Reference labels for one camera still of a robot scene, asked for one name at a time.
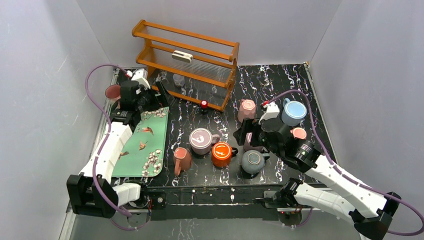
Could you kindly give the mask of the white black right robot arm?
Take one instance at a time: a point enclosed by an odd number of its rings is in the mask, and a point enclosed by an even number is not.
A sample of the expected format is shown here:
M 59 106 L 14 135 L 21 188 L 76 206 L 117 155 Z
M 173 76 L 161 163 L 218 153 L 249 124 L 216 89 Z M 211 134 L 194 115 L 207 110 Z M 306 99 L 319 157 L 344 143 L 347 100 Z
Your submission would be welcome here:
M 344 219 L 370 240 L 382 240 L 389 231 L 399 203 L 394 192 L 375 193 L 362 181 L 330 163 L 322 150 L 307 139 L 296 136 L 293 127 L 278 118 L 267 120 L 244 119 L 233 133 L 242 146 L 251 134 L 250 144 L 263 147 L 288 167 L 308 175 L 333 190 L 333 193 L 311 187 L 299 179 L 290 178 L 278 193 L 269 197 L 273 204 L 306 205 Z

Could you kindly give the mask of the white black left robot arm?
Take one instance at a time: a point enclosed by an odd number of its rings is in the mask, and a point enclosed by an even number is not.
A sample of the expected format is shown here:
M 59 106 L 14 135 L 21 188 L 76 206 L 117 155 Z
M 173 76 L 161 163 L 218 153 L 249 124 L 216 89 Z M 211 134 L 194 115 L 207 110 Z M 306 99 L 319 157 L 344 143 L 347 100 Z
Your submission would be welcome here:
M 120 98 L 106 113 L 107 129 L 100 144 L 79 174 L 71 174 L 66 182 L 72 211 L 77 215 L 112 218 L 115 213 L 129 217 L 124 208 L 140 199 L 142 186 L 124 183 L 113 187 L 112 175 L 116 163 L 125 152 L 125 144 L 142 121 L 142 113 L 169 107 L 169 93 L 164 85 L 143 85 L 126 80 L 120 85 Z

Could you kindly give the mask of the orange mug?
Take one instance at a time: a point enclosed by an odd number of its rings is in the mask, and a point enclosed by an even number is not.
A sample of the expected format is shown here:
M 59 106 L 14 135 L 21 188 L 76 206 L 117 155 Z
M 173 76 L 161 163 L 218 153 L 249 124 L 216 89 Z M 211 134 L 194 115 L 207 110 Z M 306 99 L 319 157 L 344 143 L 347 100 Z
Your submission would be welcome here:
M 236 147 L 231 147 L 227 142 L 217 142 L 211 149 L 211 161 L 215 167 L 224 168 L 238 152 Z

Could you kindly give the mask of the mauve mug behind arm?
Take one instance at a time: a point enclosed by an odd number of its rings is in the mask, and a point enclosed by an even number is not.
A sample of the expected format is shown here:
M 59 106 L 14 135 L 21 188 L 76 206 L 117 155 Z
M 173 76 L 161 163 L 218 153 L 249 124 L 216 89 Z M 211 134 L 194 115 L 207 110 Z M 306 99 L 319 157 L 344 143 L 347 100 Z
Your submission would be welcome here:
M 246 134 L 244 145 L 243 145 L 243 150 L 245 152 L 250 151 L 250 150 L 255 150 L 255 151 L 261 152 L 263 150 L 262 146 L 252 146 L 251 145 L 252 134 L 253 134 L 252 132 L 248 132 Z

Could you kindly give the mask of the pink ghost pattern mug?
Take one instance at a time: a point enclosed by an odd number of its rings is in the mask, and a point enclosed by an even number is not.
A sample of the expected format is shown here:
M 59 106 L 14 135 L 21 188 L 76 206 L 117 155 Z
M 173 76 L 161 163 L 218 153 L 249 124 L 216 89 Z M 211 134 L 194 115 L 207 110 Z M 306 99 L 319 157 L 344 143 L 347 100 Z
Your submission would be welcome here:
M 121 98 L 121 86 L 118 84 L 110 85 L 106 88 L 104 94 L 111 104 L 114 104 Z

